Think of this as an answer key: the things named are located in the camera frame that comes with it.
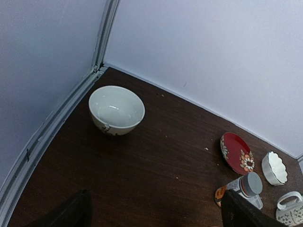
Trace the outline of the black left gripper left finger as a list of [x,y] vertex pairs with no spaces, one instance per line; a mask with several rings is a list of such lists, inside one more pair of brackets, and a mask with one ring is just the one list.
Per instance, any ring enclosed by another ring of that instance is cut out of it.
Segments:
[[90,227],[92,223],[92,198],[88,190],[80,190],[61,205],[28,227]]

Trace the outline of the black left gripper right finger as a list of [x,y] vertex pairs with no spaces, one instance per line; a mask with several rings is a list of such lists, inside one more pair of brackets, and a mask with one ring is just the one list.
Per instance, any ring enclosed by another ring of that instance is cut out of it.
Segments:
[[235,191],[224,193],[221,203],[224,227],[284,227],[285,224],[262,213]]

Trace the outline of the grey cap pill bottle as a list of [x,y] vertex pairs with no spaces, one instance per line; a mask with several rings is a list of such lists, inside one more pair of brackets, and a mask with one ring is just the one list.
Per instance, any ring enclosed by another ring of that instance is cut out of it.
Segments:
[[250,172],[233,180],[215,191],[214,200],[219,207],[221,207],[222,198],[227,190],[235,191],[247,200],[249,197],[260,195],[263,190],[263,184],[261,178],[255,172]]

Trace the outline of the clear plastic pill organizer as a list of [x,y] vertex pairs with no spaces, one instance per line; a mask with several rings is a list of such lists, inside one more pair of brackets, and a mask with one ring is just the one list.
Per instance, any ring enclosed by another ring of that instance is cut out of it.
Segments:
[[259,210],[261,210],[263,208],[263,202],[260,198],[259,195],[255,195],[253,197],[249,197],[248,202],[251,203],[252,205],[254,205],[256,208],[258,208]]

